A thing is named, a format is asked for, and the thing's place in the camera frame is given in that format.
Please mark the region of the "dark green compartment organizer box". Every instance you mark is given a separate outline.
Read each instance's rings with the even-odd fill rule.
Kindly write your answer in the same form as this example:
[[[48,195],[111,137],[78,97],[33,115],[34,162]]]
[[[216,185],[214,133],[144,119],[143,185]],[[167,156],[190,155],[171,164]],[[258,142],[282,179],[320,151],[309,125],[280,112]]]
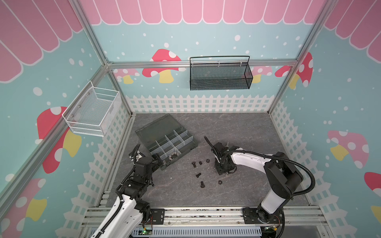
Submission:
[[[160,157],[162,170],[198,146],[194,136],[170,114],[137,129],[136,134],[153,157]]]

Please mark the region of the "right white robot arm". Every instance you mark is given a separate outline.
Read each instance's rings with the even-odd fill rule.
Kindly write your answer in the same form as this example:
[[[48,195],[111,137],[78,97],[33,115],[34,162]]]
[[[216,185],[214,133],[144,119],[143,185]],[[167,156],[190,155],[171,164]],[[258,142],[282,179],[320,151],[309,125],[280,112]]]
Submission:
[[[246,224],[268,224],[280,217],[282,208],[295,196],[306,194],[315,188],[316,180],[305,166],[290,160],[286,154],[274,155],[252,152],[221,143],[211,145],[215,156],[215,168],[219,175],[236,172],[242,165],[266,174],[270,190],[256,209],[244,208]]]

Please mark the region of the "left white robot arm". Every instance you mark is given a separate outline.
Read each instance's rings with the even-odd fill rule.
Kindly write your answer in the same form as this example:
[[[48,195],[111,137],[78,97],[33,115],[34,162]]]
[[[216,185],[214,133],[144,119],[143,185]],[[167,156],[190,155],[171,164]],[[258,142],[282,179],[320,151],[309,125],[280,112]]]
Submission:
[[[128,238],[138,225],[151,220],[150,204],[142,197],[154,186],[152,174],[163,161],[157,154],[145,157],[137,152],[132,159],[133,168],[115,189],[117,199],[93,238]]]

